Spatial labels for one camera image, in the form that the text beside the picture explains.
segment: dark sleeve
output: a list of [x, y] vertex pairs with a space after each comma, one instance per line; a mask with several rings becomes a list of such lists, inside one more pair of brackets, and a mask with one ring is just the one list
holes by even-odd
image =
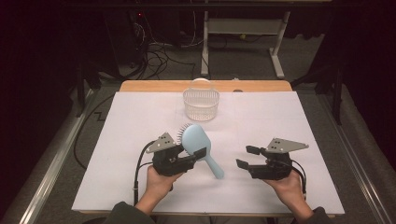
[[117, 203], [103, 224], [155, 224], [139, 209], [125, 203]]
[[326, 215], [324, 208], [318, 207], [314, 215], [306, 221], [306, 224], [332, 224], [332, 220]]

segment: wooden table edge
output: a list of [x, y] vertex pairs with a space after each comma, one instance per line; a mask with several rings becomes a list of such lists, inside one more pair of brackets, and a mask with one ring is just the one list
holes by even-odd
[[[211, 80], [217, 91], [292, 91], [285, 80]], [[190, 80], [127, 80], [120, 91], [184, 91], [191, 86]], [[193, 83], [194, 88], [210, 88], [207, 82]]]

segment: hand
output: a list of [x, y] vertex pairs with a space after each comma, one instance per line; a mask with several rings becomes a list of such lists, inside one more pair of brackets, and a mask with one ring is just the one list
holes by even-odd
[[306, 203], [301, 186], [299, 174], [291, 171], [288, 177], [281, 180], [263, 180], [271, 186], [279, 198], [294, 214], [298, 223], [305, 223], [314, 215], [314, 212]]
[[154, 207], [162, 200], [172, 188], [173, 183], [183, 175], [159, 175], [152, 165], [148, 167], [146, 191], [136, 208], [149, 215]]

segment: white sheet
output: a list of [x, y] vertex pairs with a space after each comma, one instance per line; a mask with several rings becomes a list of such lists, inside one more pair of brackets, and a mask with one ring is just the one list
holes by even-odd
[[[174, 185], [154, 212], [188, 214], [283, 214], [290, 211], [273, 190], [235, 159], [264, 164], [264, 156], [246, 153], [246, 146], [267, 147], [273, 137], [306, 143], [293, 151], [307, 174], [307, 201], [328, 214], [344, 214], [343, 206], [321, 157], [296, 92], [221, 92], [217, 116], [196, 122], [184, 113], [181, 92], [118, 92], [92, 154], [72, 209], [109, 211], [114, 204], [134, 202], [134, 170], [142, 148], [186, 123], [199, 123], [211, 139], [211, 155], [224, 170], [217, 180], [204, 161], [195, 164]], [[143, 162], [151, 161], [146, 154]], [[146, 187], [146, 168], [139, 174], [139, 197]]]

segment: table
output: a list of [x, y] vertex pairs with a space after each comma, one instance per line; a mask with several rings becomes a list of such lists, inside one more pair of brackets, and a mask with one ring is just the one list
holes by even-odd
[[[217, 80], [213, 83], [220, 91], [218, 115], [200, 124], [212, 141], [211, 155], [223, 168], [225, 177], [217, 180], [204, 162], [197, 162], [157, 205], [154, 215], [291, 216], [269, 186], [251, 179], [247, 171], [235, 164], [235, 159], [263, 164], [263, 156], [247, 154], [244, 146], [266, 147], [264, 144], [268, 144], [274, 134], [293, 138], [289, 140], [299, 139], [310, 146], [290, 153], [307, 172], [308, 203], [313, 207], [325, 207], [330, 215], [345, 213], [301, 103], [288, 82]], [[109, 212], [120, 201], [133, 203], [134, 168], [143, 146], [165, 131], [176, 137], [180, 125], [191, 122], [183, 114], [180, 93], [189, 85], [188, 80], [126, 81], [122, 84], [107, 115], [73, 210]], [[255, 104], [256, 99], [263, 103]], [[234, 102], [243, 106], [234, 107], [233, 111], [225, 110]], [[266, 113], [260, 109], [256, 111], [255, 108], [265, 104], [273, 106], [265, 107]], [[247, 111], [250, 111], [249, 116], [245, 118], [243, 115]], [[243, 122], [232, 116], [243, 117]], [[142, 162], [150, 159], [145, 155]], [[145, 179], [145, 169], [142, 169], [139, 196], [145, 188]]]

